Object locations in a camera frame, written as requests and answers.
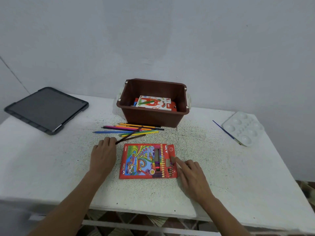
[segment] hand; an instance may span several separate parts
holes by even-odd
[[[89,173],[101,184],[112,171],[116,162],[116,138],[105,137],[93,147]]]
[[[215,199],[204,173],[198,162],[188,160],[183,162],[178,157],[172,158],[181,168],[177,168],[184,190],[194,201],[204,207]]]

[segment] brown plastic bin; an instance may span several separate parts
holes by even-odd
[[[186,100],[186,85],[148,79],[127,79],[123,93],[117,101],[127,122],[143,125],[177,127],[184,115],[189,113]],[[170,98],[176,103],[177,112],[132,107],[140,95]]]

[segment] forearm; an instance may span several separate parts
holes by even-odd
[[[88,172],[78,186],[34,229],[29,236],[76,235],[101,182]]]
[[[216,225],[222,236],[250,235],[244,226],[238,222],[238,220],[217,198],[211,198],[211,200],[202,204],[202,207]]]

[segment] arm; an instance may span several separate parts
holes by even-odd
[[[178,157],[172,161],[181,167],[178,168],[178,173],[184,190],[207,212],[222,236],[250,235],[223,204],[214,197],[198,162],[192,160],[183,162]]]
[[[76,235],[98,188],[116,162],[116,138],[105,138],[93,147],[90,170],[78,186],[53,210],[29,236]]]

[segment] white tabletop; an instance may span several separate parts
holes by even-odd
[[[57,135],[14,117],[0,125],[1,198],[59,203],[88,171],[93,145],[106,136],[92,131],[125,121],[113,99],[73,96],[90,106]],[[268,135],[253,147],[240,146],[212,122],[222,124],[232,114],[192,108],[177,128],[126,143],[174,144],[179,158],[199,162],[213,194],[245,225],[315,232],[315,214]],[[178,179],[120,180],[122,151],[119,144],[116,165],[91,208],[209,220]]]

